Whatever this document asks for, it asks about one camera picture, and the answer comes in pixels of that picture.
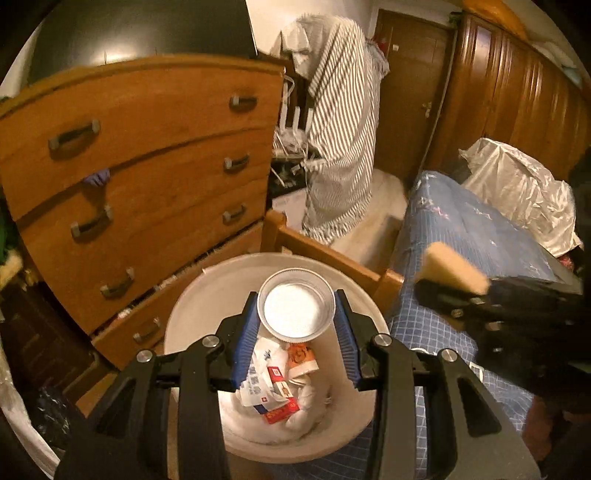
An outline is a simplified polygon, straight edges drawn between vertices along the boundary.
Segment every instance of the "metal screw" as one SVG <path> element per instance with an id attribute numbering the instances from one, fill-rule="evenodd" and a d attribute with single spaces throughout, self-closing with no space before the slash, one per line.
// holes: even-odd
<path id="1" fill-rule="evenodd" d="M 447 362 L 455 362 L 457 360 L 457 353 L 449 348 L 443 350 L 441 356 Z"/>
<path id="2" fill-rule="evenodd" d="M 380 333 L 374 337 L 374 343 L 379 346 L 390 346 L 392 345 L 392 337 L 387 333 Z"/>
<path id="3" fill-rule="evenodd" d="M 154 354 L 150 350 L 142 350 L 141 352 L 138 352 L 138 354 L 135 356 L 135 359 L 139 363 L 145 364 L 145 363 L 149 362 L 150 360 L 152 360 L 153 356 L 154 356 Z"/>
<path id="4" fill-rule="evenodd" d="M 220 339 L 215 335 L 207 335 L 203 339 L 202 344 L 205 348 L 215 348 L 220 344 Z"/>

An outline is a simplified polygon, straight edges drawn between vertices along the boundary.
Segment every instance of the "door handle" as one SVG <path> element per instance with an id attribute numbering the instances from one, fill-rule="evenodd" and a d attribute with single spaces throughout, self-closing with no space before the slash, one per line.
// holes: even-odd
<path id="1" fill-rule="evenodd" d="M 423 104 L 423 108 L 425 109 L 425 118 L 429 118 L 431 116 L 431 107 L 432 106 L 433 106 L 432 102 Z"/>

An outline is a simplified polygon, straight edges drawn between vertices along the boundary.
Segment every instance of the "drawer handle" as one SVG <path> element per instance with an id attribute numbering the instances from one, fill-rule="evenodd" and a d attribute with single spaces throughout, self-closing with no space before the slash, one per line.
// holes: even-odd
<path id="1" fill-rule="evenodd" d="M 255 109 L 257 103 L 257 97 L 241 97 L 240 95 L 234 95 L 230 98 L 230 109 L 238 113 L 250 112 Z"/>
<path id="2" fill-rule="evenodd" d="M 134 333 L 135 343 L 141 345 L 142 343 L 145 343 L 152 335 L 155 335 L 156 333 L 158 333 L 158 331 L 162 327 L 162 325 L 160 324 L 160 318 L 158 318 L 158 317 L 153 318 L 152 323 L 154 324 L 154 327 L 149 332 L 147 332 L 143 335 L 140 334 L 139 332 Z"/>
<path id="3" fill-rule="evenodd" d="M 103 222 L 111 222 L 113 220 L 113 210 L 109 205 L 105 205 L 105 207 L 100 211 L 100 213 L 94 217 L 92 220 L 89 220 L 86 223 L 79 224 L 78 222 L 74 222 L 70 226 L 70 231 L 72 232 L 72 238 L 80 238 L 80 235 L 84 235 L 85 233 L 89 233 L 95 229 L 95 227 L 99 226 Z"/>
<path id="4" fill-rule="evenodd" d="M 242 158 L 239 158 L 238 160 L 233 160 L 232 158 L 226 157 L 223 161 L 223 169 L 227 172 L 242 170 L 244 167 L 248 165 L 250 159 L 250 155 L 244 155 Z"/>
<path id="5" fill-rule="evenodd" d="M 128 268 L 125 273 L 127 274 L 127 278 L 121 282 L 119 285 L 114 287 L 109 287 L 108 285 L 103 285 L 100 288 L 100 292 L 103 294 L 104 298 L 106 299 L 118 299 L 125 295 L 125 292 L 129 290 L 129 287 L 134 282 L 134 269 Z"/>
<path id="6" fill-rule="evenodd" d="M 75 128 L 74 130 L 70 130 L 68 132 L 64 132 L 62 134 L 56 135 L 53 138 L 50 138 L 47 141 L 49 145 L 49 150 L 55 151 L 60 148 L 63 144 L 71 142 L 82 135 L 93 134 L 97 135 L 100 132 L 100 122 L 98 120 L 93 120 L 88 125 L 85 125 L 80 128 Z"/>
<path id="7" fill-rule="evenodd" d="M 222 219 L 224 225 L 230 225 L 231 223 L 236 222 L 238 219 L 242 217 L 246 213 L 246 205 L 240 205 L 240 208 L 235 212 L 228 212 L 227 210 L 223 213 Z"/>

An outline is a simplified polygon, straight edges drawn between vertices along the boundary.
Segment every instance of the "wooden dresser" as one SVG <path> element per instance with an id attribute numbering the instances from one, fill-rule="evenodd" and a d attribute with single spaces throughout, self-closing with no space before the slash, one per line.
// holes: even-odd
<path id="1" fill-rule="evenodd" d="M 258 249 L 281 89 L 271 64 L 158 56 L 59 73 L 0 105 L 24 246 L 116 367 L 162 338 L 204 266 Z M 83 181 L 106 168 L 104 186 Z"/>

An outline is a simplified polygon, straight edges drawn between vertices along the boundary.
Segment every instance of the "blue bedsheet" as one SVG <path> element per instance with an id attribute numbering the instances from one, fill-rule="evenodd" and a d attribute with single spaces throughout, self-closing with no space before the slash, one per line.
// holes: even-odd
<path id="1" fill-rule="evenodd" d="M 392 268 L 405 281 L 387 317 L 392 335 L 409 348 L 421 348 L 429 353 L 453 348 L 466 362 L 476 352 L 468 335 L 453 330 L 439 315 L 419 306 L 413 296 L 413 278 L 420 269 L 424 250 L 433 242 L 446 243 L 490 277 L 526 275 L 555 279 L 541 247 L 527 232 L 452 179 L 423 172 L 411 193 L 392 257 Z M 531 394 L 490 372 L 484 372 L 483 383 L 502 404 L 516 429 L 521 430 L 531 405 Z M 427 441 L 420 392 L 416 400 L 417 468 L 419 475 L 424 475 Z M 271 470 L 278 480 L 361 480 L 370 442 L 371 426 L 338 452 L 312 462 L 275 465 Z"/>

